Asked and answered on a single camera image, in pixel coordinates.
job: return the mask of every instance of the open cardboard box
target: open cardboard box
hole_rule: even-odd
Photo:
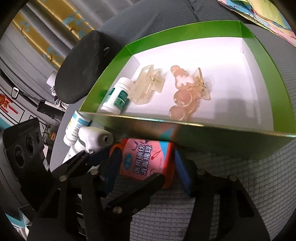
[[[97,113],[120,77],[135,81],[141,69],[162,69],[165,84],[150,103],[126,106],[121,115]],[[211,100],[201,100],[189,122],[169,117],[179,65],[201,68]],[[295,138],[295,117],[283,80],[261,43],[238,21],[179,26],[125,46],[97,80],[80,108],[93,121],[142,139],[172,141],[196,150],[264,158]]]

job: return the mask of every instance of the blue oval logo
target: blue oval logo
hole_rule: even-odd
[[[131,160],[132,160],[132,155],[131,154],[127,154],[126,159],[124,161],[124,169],[128,170],[131,167]]]

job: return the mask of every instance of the white bottle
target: white bottle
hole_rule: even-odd
[[[75,144],[70,147],[65,159],[63,160],[63,164],[83,150],[85,150],[85,143],[82,140],[78,139]]]
[[[66,134],[63,139],[64,143],[68,146],[73,146],[78,140],[79,129],[83,126],[88,126],[90,121],[90,119],[75,111],[66,128]]]
[[[128,101],[128,95],[131,92],[134,83],[128,78],[121,77],[101,107],[102,112],[119,115]]]
[[[79,130],[79,139],[85,143],[87,152],[97,152],[113,144],[113,135],[104,129],[88,126],[81,127]]]

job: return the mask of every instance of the metal bolt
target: metal bolt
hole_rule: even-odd
[[[235,182],[237,180],[237,178],[233,175],[229,176],[229,180]]]
[[[120,214],[122,212],[122,208],[121,207],[114,207],[112,211],[116,214]]]
[[[90,173],[91,173],[92,175],[97,175],[97,174],[99,173],[99,170],[98,170],[98,169],[92,169],[92,170],[90,171]]]
[[[205,170],[204,169],[198,169],[197,170],[197,174],[198,175],[204,175],[205,174]]]
[[[60,181],[60,182],[64,182],[64,181],[67,180],[67,178],[68,178],[68,177],[67,177],[66,175],[62,175],[62,176],[59,177],[59,181]]]

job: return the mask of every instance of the white bottle with green label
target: white bottle with green label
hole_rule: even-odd
[[[121,77],[108,93],[101,111],[119,115],[128,101],[134,83],[128,78]]]

